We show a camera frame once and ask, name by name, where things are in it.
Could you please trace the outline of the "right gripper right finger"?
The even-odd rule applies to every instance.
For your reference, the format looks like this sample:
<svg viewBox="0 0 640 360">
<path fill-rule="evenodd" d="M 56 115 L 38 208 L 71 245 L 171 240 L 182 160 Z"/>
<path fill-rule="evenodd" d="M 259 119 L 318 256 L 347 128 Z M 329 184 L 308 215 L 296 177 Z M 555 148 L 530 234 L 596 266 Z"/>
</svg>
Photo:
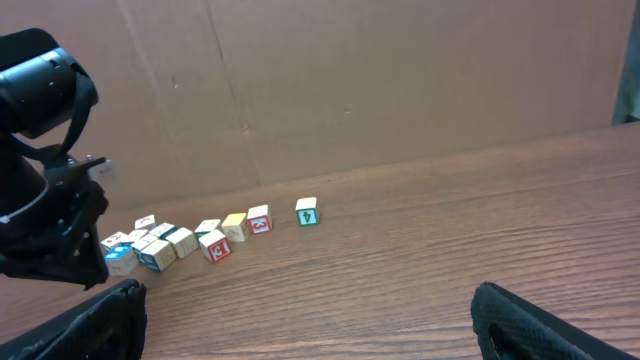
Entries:
<svg viewBox="0 0 640 360">
<path fill-rule="evenodd" d="M 484 360 L 637 360 L 491 282 L 470 312 Z"/>
</svg>

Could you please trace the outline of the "white block butterfly picture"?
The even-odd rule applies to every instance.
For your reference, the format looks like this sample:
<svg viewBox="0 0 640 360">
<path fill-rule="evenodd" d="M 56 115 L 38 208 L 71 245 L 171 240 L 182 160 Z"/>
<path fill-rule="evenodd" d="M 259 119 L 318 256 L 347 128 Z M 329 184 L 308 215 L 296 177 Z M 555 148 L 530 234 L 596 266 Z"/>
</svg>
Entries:
<svg viewBox="0 0 640 360">
<path fill-rule="evenodd" d="M 141 251 L 141 257 L 148 269 L 162 272 L 177 259 L 177 254 L 170 242 L 156 240 Z"/>
</svg>

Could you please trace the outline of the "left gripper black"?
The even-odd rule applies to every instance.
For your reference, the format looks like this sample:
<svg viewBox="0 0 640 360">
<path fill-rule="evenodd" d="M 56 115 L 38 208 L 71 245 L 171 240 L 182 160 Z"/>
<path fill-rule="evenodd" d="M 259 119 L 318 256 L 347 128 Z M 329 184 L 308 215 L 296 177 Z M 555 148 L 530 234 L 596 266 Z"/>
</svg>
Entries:
<svg viewBox="0 0 640 360">
<path fill-rule="evenodd" d="M 96 223 L 108 207 L 90 176 L 105 158 L 70 150 L 99 96 L 48 32 L 1 38 L 1 272 L 12 278 L 103 283 Z"/>
</svg>

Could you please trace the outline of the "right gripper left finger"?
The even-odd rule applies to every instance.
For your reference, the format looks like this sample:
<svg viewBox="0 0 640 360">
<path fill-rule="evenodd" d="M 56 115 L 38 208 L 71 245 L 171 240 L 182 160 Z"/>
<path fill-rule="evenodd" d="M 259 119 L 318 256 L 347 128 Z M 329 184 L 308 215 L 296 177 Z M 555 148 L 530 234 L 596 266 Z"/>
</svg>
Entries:
<svg viewBox="0 0 640 360">
<path fill-rule="evenodd" d="M 123 280 L 1 345 L 8 360 L 138 360 L 147 326 L 147 288 Z"/>
</svg>

